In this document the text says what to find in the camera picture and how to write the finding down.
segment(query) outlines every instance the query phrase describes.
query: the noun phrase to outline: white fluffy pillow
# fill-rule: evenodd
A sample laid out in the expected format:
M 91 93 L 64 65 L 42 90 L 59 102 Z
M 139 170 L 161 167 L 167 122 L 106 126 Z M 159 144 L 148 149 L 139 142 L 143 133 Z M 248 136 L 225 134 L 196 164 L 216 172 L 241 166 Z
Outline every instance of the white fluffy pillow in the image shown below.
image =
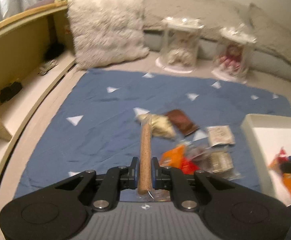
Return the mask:
M 145 57 L 143 0 L 68 0 L 68 18 L 81 69 Z
M 291 63 L 290 31 L 272 20 L 255 4 L 250 5 L 249 17 L 257 37 L 257 49 L 265 52 L 271 50 L 275 55 Z

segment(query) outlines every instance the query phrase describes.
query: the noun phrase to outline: plastic bag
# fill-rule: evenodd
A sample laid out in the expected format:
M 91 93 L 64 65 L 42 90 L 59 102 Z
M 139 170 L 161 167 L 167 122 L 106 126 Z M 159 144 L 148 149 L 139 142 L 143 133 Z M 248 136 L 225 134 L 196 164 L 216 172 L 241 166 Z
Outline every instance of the plastic bag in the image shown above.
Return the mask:
M 256 38 L 244 24 L 222 28 L 220 36 L 212 74 L 225 81 L 245 83 Z
M 193 175 L 193 173 L 199 169 L 200 168 L 197 165 L 195 165 L 192 161 L 187 160 L 186 158 L 182 159 L 181 170 L 183 174 Z
M 291 174 L 282 173 L 280 169 L 280 164 L 288 161 L 289 158 L 287 156 L 287 153 L 282 147 L 279 153 L 275 155 L 273 161 L 269 164 L 268 168 L 275 171 L 277 174 L 281 175 L 282 183 L 291 195 Z
M 228 153 L 228 147 L 210 148 L 204 154 L 192 160 L 201 170 L 215 173 L 216 175 L 234 180 L 242 178 L 241 174 L 233 166 L 231 155 Z
M 211 147 L 224 144 L 235 144 L 234 135 L 228 125 L 207 127 Z
M 186 146 L 184 144 L 181 144 L 176 148 L 162 154 L 162 157 L 159 161 L 160 166 L 170 166 L 180 169 L 182 166 L 185 149 Z
M 204 158 L 204 155 L 210 150 L 211 149 L 207 145 L 195 146 L 192 143 L 190 143 L 187 145 L 187 149 L 184 156 L 188 160 L 196 159 L 198 161 L 200 158 Z
M 175 138 L 175 130 L 168 117 L 158 114 L 139 114 L 137 119 L 142 122 L 147 116 L 151 116 L 152 135 L 167 139 Z
M 153 190 L 152 196 L 154 201 L 171 201 L 170 192 L 165 189 Z

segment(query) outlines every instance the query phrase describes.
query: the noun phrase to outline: gray cushion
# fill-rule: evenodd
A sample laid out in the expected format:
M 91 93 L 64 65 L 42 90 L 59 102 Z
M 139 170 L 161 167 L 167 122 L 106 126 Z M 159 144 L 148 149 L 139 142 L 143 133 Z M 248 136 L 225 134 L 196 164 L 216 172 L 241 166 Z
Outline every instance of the gray cushion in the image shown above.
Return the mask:
M 224 26 L 239 26 L 243 20 L 238 8 L 224 0 L 144 0 L 145 30 L 162 30 L 165 17 L 200 18 L 205 28 L 202 37 L 218 40 L 219 30 Z
M 249 18 L 257 37 L 256 48 L 291 63 L 291 32 L 272 20 L 261 8 L 251 4 Z
M 154 51 L 161 49 L 161 31 L 145 31 L 145 46 Z M 198 57 L 212 60 L 216 51 L 217 42 L 200 40 Z M 251 56 L 250 68 L 266 72 L 291 81 L 291 64 L 271 54 L 254 51 Z

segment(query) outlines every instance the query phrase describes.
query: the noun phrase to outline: red snack package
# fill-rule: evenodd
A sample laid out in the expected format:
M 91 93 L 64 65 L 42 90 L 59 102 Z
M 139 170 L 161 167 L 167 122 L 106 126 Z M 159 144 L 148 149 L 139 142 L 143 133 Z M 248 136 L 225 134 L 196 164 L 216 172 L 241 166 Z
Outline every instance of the red snack package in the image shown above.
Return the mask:
M 187 160 L 186 158 L 182 159 L 181 170 L 183 174 L 192 175 L 196 170 L 200 168 L 195 165 L 192 161 Z
M 283 162 L 288 162 L 289 158 L 286 151 L 281 148 L 280 152 L 275 155 L 273 161 L 269 164 L 268 168 L 274 170 L 276 173 L 281 174 L 280 164 Z

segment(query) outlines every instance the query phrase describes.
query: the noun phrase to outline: black object on shelf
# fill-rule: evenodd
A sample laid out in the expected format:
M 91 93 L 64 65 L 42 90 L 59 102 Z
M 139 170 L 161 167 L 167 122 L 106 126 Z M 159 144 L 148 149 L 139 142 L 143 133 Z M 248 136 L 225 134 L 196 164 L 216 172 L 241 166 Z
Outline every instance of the black object on shelf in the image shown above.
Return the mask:
M 49 29 L 50 45 L 46 53 L 44 54 L 44 61 L 50 61 L 59 57 L 66 49 L 65 45 L 58 42 L 58 36 L 53 15 L 47 16 L 47 22 Z
M 4 103 L 12 99 L 16 94 L 20 92 L 22 85 L 20 82 L 13 82 L 11 85 L 0 90 L 0 102 Z
M 7 240 L 178 239 L 279 240 L 291 213 L 277 199 L 213 174 L 160 167 L 152 159 L 154 189 L 170 191 L 171 202 L 120 202 L 135 189 L 139 160 L 97 175 L 88 170 L 12 200 L 0 212 Z

